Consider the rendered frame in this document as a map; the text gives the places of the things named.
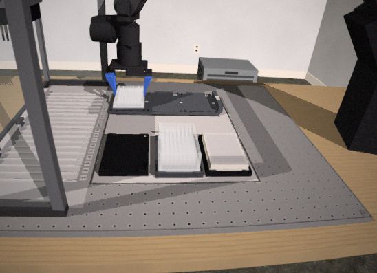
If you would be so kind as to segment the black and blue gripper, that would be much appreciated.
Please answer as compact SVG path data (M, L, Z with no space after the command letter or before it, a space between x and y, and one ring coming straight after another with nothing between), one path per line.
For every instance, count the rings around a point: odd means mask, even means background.
M116 95L116 70L126 70L126 76L144 76L144 97L152 79L152 69L148 69L148 60L140 63L140 44L127 49L126 45L118 44L118 60L112 59L107 66L105 78ZM144 72L145 71L145 72Z

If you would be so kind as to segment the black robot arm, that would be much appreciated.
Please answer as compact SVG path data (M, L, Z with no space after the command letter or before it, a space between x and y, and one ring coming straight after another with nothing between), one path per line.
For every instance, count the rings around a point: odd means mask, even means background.
M131 46L140 44L140 63L142 62L142 43L140 25L135 20L140 18L140 11L147 0L114 0L114 15L97 15L91 18L89 34L92 41L118 43ZM377 0L363 0L364 3L354 8L355 15L377 13ZM117 63L118 60L118 43Z

